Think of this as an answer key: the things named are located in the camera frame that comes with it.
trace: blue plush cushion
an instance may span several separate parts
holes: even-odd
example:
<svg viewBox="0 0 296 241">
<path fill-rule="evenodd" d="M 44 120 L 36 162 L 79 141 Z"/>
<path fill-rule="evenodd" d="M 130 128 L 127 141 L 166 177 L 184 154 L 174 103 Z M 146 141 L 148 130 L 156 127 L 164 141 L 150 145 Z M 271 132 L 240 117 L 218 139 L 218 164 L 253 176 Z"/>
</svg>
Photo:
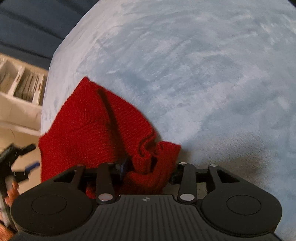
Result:
<svg viewBox="0 0 296 241">
<path fill-rule="evenodd" d="M 276 234 L 296 240 L 295 63 L 286 0 L 100 0 L 54 54 L 42 132 L 87 75 L 180 143 L 180 160 L 272 193 Z"/>
</svg>

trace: ribbed black plate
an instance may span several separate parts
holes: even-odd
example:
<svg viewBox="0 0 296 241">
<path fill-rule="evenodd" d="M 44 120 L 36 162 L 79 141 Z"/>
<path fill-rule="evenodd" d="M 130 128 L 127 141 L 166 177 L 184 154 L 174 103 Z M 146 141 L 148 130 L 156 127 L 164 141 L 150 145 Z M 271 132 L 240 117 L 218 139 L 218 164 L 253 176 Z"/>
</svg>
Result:
<svg viewBox="0 0 296 241">
<path fill-rule="evenodd" d="M 274 234 L 240 238 L 208 225 L 192 205 L 177 203 L 172 195 L 127 196 L 100 205 L 83 226 L 54 237 L 19 232 L 13 241 L 279 241 Z"/>
</svg>

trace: white shelf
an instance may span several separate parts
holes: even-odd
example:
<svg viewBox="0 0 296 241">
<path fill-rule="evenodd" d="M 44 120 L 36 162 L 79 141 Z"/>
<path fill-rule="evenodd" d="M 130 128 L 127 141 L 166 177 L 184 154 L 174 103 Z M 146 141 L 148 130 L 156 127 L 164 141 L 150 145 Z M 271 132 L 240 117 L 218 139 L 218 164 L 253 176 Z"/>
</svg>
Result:
<svg viewBox="0 0 296 241">
<path fill-rule="evenodd" d="M 40 135 L 48 72 L 0 54 L 0 126 Z"/>
</svg>

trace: red cloth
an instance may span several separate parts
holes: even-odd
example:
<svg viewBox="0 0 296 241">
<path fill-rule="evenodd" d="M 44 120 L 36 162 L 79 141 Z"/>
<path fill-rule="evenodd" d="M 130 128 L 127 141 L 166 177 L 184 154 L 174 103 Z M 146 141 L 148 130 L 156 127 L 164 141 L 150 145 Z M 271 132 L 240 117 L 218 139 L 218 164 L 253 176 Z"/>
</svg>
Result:
<svg viewBox="0 0 296 241">
<path fill-rule="evenodd" d="M 84 77 L 39 140 L 41 180 L 80 163 L 94 168 L 115 162 L 127 153 L 135 171 L 127 173 L 118 193 L 158 194 L 174 170 L 180 146 L 156 144 L 155 138 L 135 107 Z"/>
</svg>

